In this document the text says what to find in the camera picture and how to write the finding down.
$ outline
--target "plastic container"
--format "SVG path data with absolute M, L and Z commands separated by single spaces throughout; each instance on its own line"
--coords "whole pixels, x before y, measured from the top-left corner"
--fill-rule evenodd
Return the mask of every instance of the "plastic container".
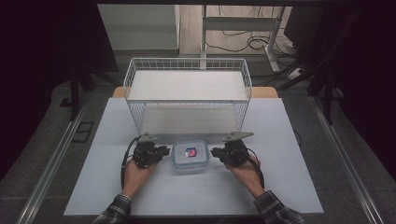
M 207 143 L 203 140 L 174 143 L 172 155 L 175 168 L 181 174 L 199 173 L 209 160 Z

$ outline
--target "plaid sleeve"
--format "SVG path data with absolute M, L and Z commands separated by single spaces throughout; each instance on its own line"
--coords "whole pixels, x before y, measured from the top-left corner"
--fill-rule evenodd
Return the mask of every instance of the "plaid sleeve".
M 92 224 L 123 223 L 131 214 L 131 198 L 119 194 L 108 208 L 103 211 Z
M 304 223 L 300 213 L 288 208 L 269 190 L 254 201 L 265 223 Z

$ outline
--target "white wall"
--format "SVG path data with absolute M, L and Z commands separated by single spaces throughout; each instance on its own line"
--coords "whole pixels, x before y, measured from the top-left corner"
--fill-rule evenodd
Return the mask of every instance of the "white wall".
M 113 50 L 178 49 L 178 6 L 98 7 Z

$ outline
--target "white table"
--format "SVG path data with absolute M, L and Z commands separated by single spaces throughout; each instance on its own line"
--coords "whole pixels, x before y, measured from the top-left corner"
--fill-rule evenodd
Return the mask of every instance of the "white table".
M 242 131 L 254 132 L 244 142 L 262 162 L 266 189 L 294 210 L 322 213 L 282 100 L 251 99 Z M 98 215 L 108 207 L 121 191 L 120 164 L 136 136 L 125 100 L 110 98 L 66 216 Z M 132 215 L 144 217 L 257 214 L 253 197 L 211 155 L 205 172 L 198 175 L 178 175 L 171 157 L 164 157 L 132 205 Z

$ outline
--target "wire basket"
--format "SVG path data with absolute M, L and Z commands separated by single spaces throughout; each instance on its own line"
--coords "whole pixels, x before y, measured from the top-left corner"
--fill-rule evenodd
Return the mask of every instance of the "wire basket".
M 140 134 L 225 135 L 242 128 L 251 80 L 243 59 L 133 58 L 123 91 Z

